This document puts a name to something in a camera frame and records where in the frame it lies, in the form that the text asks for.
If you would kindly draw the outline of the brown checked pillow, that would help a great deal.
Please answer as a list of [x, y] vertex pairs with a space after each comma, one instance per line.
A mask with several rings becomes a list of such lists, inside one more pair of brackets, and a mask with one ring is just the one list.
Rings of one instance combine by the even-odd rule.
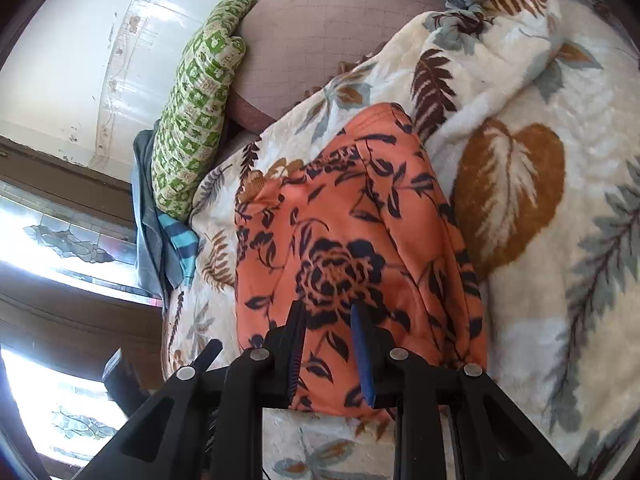
[[226, 112], [260, 133], [444, 0], [259, 0], [243, 18], [247, 52]]

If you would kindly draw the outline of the orange black floral garment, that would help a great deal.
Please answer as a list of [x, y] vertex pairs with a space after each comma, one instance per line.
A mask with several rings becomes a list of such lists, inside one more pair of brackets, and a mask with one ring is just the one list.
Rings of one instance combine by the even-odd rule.
[[307, 165], [258, 178], [235, 208], [235, 313], [242, 348], [306, 312], [296, 411], [369, 418], [352, 306], [432, 365], [488, 359], [480, 286], [410, 117], [363, 110]]

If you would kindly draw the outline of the green white patterned pillow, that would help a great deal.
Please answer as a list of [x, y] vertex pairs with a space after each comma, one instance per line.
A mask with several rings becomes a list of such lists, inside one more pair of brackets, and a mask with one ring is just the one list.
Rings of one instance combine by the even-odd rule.
[[186, 43], [160, 115], [151, 178], [157, 208], [184, 221], [224, 132], [224, 108], [246, 43], [235, 32], [256, 0], [221, 0]]

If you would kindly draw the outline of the grey blue cloth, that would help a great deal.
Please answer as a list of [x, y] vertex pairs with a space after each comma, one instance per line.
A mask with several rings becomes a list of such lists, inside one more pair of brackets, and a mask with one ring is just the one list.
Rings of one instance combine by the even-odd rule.
[[132, 209], [137, 229], [137, 282], [166, 309], [171, 292], [180, 286], [183, 272], [175, 247], [158, 220], [151, 179], [155, 130], [142, 130], [132, 142]]

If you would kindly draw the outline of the cream leaf-print fleece blanket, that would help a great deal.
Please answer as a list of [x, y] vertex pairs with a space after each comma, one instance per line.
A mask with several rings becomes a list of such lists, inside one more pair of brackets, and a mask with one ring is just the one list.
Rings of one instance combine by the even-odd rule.
[[[480, 286], [481, 365], [581, 479], [612, 479], [639, 441], [638, 54], [586, 0], [486, 0], [416, 15], [221, 162], [194, 197], [191, 286], [165, 314], [166, 375], [211, 339], [245, 348], [235, 208], [258, 178], [312, 162], [367, 108], [410, 117]], [[384, 479], [393, 415], [265, 414], [273, 479]]]

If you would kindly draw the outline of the turquoise striped cloth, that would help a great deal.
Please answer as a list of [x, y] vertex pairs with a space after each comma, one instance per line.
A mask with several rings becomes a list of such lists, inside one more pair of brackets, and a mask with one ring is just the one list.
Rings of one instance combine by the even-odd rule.
[[160, 225], [178, 257], [182, 271], [182, 284], [191, 286], [196, 270], [200, 240], [184, 223], [172, 218], [169, 214], [160, 212], [158, 220], [160, 220]]

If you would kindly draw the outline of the stained glass window frame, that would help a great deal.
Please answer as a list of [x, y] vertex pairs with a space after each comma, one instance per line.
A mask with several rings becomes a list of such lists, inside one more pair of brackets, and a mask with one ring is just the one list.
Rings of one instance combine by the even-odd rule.
[[116, 352], [162, 381], [160, 300], [137, 285], [129, 185], [1, 143], [2, 387], [44, 470], [73, 477], [124, 423], [101, 382]]

